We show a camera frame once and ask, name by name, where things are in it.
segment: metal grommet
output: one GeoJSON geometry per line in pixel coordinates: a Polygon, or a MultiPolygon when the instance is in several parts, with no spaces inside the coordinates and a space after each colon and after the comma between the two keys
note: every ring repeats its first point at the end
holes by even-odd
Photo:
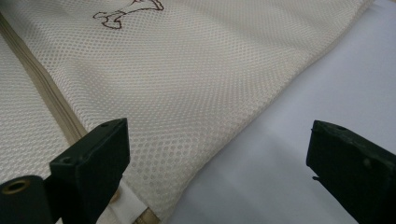
{"type": "Polygon", "coordinates": [[[28,179],[20,179],[14,182],[9,183],[5,187],[2,188],[1,192],[3,194],[15,194],[18,192],[27,189],[30,185],[30,180],[28,179]]]}
{"type": "Polygon", "coordinates": [[[113,197],[110,199],[110,203],[116,202],[121,196],[120,189],[117,189],[116,192],[114,193],[113,197]]]}

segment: white mesh fabric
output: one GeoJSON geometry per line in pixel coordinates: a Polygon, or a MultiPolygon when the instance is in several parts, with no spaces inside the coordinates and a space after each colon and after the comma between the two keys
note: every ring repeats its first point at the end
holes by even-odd
{"type": "Polygon", "coordinates": [[[9,1],[1,10],[88,130],[128,118],[126,181],[164,219],[197,170],[372,1],[154,2],[9,1]]]}
{"type": "Polygon", "coordinates": [[[50,175],[49,162],[68,148],[64,134],[20,61],[0,36],[0,183],[50,175]]]}

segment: white table surface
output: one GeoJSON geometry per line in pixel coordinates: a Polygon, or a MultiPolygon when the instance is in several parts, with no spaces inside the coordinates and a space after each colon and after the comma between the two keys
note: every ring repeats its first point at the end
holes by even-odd
{"type": "Polygon", "coordinates": [[[168,223],[357,223],[305,165],[315,119],[396,154],[396,3],[375,1],[199,172],[168,223]]]}

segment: black plastic part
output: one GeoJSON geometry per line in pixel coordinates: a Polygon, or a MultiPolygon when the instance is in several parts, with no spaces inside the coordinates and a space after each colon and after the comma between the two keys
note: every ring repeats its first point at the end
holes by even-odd
{"type": "Polygon", "coordinates": [[[55,158],[46,180],[54,220],[60,216],[64,224],[95,223],[129,161],[126,119],[101,124],[55,158]]]}
{"type": "Polygon", "coordinates": [[[316,120],[306,164],[359,223],[396,223],[395,155],[344,127],[316,120]]]}
{"type": "Polygon", "coordinates": [[[18,177],[2,184],[0,190],[1,224],[53,223],[41,177],[18,177]]]}
{"type": "Polygon", "coordinates": [[[93,224],[106,209],[130,161],[127,119],[93,129],[50,162],[51,175],[0,185],[0,224],[93,224]]]}

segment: printed logo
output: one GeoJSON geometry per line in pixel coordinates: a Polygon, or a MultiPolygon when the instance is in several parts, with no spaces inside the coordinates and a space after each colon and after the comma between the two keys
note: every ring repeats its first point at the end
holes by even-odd
{"type": "Polygon", "coordinates": [[[114,12],[98,12],[93,15],[94,19],[102,20],[105,27],[121,29],[121,18],[130,13],[140,10],[163,10],[163,5],[158,0],[134,0],[131,5],[114,12]]]}

